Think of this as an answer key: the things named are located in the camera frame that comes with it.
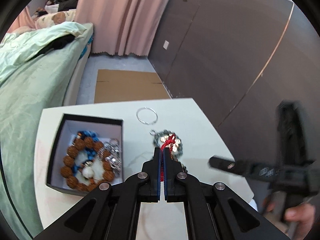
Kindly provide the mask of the right hand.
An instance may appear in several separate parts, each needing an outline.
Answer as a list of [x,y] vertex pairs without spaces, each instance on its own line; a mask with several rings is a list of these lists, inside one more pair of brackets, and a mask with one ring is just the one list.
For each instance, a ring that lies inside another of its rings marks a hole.
[[[271,202],[270,196],[264,199],[263,206],[266,208],[264,217],[268,219],[274,226],[276,226],[281,232],[287,235],[287,226],[280,222],[276,215],[272,213],[276,207],[276,204]],[[298,206],[286,209],[284,218],[288,223],[296,223],[296,230],[291,239],[304,239],[315,223],[316,207],[310,203],[299,204]]]

